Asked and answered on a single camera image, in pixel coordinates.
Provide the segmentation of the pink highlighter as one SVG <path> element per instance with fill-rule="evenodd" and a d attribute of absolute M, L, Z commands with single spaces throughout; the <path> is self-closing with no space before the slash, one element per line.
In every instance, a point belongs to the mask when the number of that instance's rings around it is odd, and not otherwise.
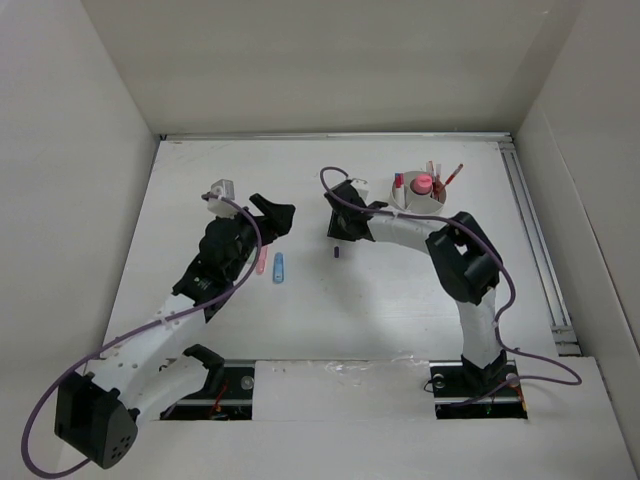
<path fill-rule="evenodd" d="M 417 175 L 410 183 L 410 190 L 413 194 L 419 196 L 429 196 L 433 191 L 433 177 L 423 173 Z"/>
<path fill-rule="evenodd" d="M 266 269 L 267 259 L 268 259 L 268 247 L 263 246 L 260 249 L 258 258 L 257 258 L 257 264 L 255 268 L 255 273 L 257 275 L 262 275 L 264 273 Z"/>

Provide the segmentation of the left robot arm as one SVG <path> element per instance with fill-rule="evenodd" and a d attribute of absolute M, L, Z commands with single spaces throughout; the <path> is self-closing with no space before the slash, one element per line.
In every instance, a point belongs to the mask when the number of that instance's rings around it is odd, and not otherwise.
<path fill-rule="evenodd" d="M 222 387 L 223 358 L 196 337 L 248 278 L 255 253 L 287 235 L 295 207 L 250 197 L 252 214 L 221 195 L 206 195 L 216 217 L 198 252 L 155 317 L 115 338 L 65 374 L 57 387 L 55 434 L 109 469 L 128 453 L 139 428 L 181 398 Z"/>

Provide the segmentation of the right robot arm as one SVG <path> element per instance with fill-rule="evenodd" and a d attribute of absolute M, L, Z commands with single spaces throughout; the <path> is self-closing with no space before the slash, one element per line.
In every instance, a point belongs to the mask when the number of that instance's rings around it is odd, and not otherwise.
<path fill-rule="evenodd" d="M 501 257 L 474 217 L 410 218 L 384 202 L 364 203 L 353 180 L 325 193 L 332 208 L 328 236 L 391 243 L 429 255 L 440 285 L 456 302 L 463 335 L 462 381 L 473 393 L 494 387 L 506 365 L 495 335 L 496 287 Z"/>

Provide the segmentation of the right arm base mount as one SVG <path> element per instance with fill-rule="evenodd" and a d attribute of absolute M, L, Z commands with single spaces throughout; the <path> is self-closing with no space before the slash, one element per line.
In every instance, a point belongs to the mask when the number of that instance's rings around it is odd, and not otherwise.
<path fill-rule="evenodd" d="M 432 394 L 438 420 L 527 419 L 524 395 L 519 387 L 493 391 L 508 374 L 518 374 L 516 364 L 508 360 L 506 367 L 485 387 L 472 386 L 465 378 L 460 361 L 432 362 L 430 378 L 423 390 Z"/>

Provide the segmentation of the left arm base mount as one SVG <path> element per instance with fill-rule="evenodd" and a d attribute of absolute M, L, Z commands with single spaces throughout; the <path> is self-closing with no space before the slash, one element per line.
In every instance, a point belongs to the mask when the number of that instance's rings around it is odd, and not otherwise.
<path fill-rule="evenodd" d="M 255 360 L 225 360 L 196 344 L 184 351 L 207 371 L 204 386 L 161 413 L 170 421 L 249 421 L 252 419 Z"/>

